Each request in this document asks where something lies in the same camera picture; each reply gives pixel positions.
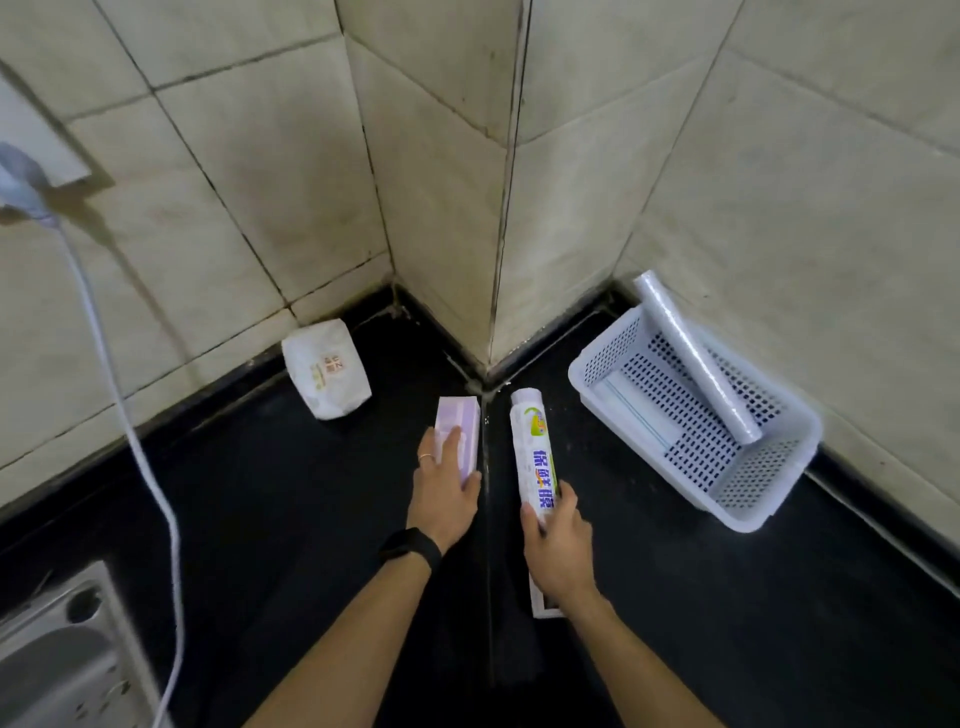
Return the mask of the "person's left hand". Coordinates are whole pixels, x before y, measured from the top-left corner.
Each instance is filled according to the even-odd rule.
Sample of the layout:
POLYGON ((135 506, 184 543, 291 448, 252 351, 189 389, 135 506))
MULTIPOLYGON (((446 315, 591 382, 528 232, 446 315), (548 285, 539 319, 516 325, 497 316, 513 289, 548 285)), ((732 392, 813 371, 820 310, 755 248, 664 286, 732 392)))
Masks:
POLYGON ((443 555, 464 537, 474 521, 474 517, 465 517, 462 510, 457 462, 460 435, 459 427, 450 430, 434 473, 414 472, 413 493, 406 518, 406 527, 420 529, 436 542, 443 555))

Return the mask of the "person's right hand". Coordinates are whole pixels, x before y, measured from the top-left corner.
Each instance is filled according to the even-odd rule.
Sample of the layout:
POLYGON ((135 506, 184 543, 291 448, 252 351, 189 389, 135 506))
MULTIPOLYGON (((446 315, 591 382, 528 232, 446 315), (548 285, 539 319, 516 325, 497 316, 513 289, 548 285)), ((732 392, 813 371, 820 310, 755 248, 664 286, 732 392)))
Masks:
POLYGON ((599 596, 594 577, 594 528, 578 507, 578 495, 560 480, 558 505, 546 516, 539 554, 525 554, 534 585, 573 620, 599 596))

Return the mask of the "pale purple box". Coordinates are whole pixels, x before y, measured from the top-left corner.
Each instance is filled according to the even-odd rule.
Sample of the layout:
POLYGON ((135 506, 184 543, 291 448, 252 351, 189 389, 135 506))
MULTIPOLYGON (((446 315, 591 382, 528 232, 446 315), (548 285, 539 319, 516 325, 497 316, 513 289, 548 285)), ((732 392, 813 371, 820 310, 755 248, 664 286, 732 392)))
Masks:
POLYGON ((450 431, 461 431, 457 449, 457 462, 461 488, 464 489, 470 475, 476 471, 479 454, 479 436, 481 433, 481 407, 475 395, 441 396, 435 430, 435 457, 440 462, 443 447, 450 437, 450 431))

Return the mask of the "person's left forearm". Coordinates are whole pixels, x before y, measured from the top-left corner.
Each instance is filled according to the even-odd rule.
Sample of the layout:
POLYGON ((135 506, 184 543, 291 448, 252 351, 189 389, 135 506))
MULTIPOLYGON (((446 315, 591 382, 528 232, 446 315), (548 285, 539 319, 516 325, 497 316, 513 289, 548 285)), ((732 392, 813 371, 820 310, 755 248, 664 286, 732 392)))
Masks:
POLYGON ((383 564, 243 728, 372 728, 431 573, 417 553, 383 564))

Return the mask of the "person's right forearm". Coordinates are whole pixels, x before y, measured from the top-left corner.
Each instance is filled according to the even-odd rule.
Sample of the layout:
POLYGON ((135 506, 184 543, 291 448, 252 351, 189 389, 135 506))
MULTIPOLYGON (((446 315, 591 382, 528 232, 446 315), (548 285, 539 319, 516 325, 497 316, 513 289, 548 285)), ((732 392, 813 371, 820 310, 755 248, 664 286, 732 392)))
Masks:
POLYGON ((594 586, 559 600, 625 728, 725 728, 594 586))

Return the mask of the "black wristband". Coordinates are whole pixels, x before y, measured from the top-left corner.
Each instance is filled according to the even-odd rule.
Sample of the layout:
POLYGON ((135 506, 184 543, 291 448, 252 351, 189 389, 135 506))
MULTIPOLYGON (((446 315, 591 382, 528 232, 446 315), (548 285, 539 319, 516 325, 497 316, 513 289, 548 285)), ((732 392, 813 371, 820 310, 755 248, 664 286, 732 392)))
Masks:
POLYGON ((444 556, 435 540, 421 529, 411 527, 392 533, 381 545, 378 559, 380 565, 385 565, 409 554, 420 556, 431 572, 436 571, 444 556))

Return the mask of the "white paper bag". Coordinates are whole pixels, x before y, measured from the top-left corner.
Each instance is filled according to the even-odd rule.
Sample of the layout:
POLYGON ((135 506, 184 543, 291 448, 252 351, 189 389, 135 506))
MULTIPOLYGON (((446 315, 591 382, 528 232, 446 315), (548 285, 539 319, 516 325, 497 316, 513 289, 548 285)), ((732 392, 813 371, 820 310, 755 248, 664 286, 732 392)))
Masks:
POLYGON ((283 339, 281 350, 294 388, 315 419, 346 417, 371 398, 366 370, 341 319, 297 329, 283 339))

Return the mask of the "flat white packet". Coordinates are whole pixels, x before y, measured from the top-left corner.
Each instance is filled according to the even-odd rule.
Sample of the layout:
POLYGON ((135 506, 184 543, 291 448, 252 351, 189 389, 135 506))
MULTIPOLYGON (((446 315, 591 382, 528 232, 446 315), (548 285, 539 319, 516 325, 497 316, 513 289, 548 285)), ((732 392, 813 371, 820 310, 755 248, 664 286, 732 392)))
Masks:
POLYGON ((644 452, 666 455, 683 437, 683 430, 621 370, 595 382, 589 393, 627 441, 644 452))

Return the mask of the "white perforated plastic basket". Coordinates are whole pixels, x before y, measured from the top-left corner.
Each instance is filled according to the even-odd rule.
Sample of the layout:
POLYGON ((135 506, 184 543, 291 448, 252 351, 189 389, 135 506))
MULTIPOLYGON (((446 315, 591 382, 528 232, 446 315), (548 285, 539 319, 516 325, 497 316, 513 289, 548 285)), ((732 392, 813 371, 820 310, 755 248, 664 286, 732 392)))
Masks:
POLYGON ((749 408, 762 432, 758 442, 740 444, 727 431, 641 304, 582 349, 568 378, 583 405, 690 504, 733 531, 754 532, 810 465, 823 436, 822 422, 797 394, 710 329, 694 324, 692 330, 749 408), (681 427, 682 437, 665 455, 627 441, 590 393, 614 371, 625 374, 681 427))

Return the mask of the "clear plastic wrap roll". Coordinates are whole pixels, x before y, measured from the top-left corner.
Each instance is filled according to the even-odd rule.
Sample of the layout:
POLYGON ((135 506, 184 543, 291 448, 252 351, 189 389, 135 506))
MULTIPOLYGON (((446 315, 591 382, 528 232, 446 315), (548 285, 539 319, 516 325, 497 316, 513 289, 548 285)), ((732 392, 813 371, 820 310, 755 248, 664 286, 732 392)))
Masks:
POLYGON ((643 272, 633 280, 633 286, 644 310, 733 439, 743 446, 759 442, 762 430, 746 403, 687 323, 656 273, 643 272))

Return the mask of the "stainless steel sink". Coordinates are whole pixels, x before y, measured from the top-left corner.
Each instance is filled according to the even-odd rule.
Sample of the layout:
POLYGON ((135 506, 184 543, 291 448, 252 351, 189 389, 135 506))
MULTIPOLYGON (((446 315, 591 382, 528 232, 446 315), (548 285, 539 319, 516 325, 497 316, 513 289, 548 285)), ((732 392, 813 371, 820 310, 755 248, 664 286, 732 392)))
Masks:
POLYGON ((161 697, 104 561, 0 620, 0 728, 152 728, 161 697))

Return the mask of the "white power plug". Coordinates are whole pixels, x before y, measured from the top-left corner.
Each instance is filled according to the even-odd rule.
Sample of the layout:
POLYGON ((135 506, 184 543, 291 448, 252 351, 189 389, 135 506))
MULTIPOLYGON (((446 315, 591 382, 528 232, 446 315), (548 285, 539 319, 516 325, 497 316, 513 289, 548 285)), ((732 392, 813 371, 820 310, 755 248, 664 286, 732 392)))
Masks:
POLYGON ((0 202, 43 227, 56 230, 61 222, 42 190, 50 187, 41 165, 26 151, 0 142, 0 202))

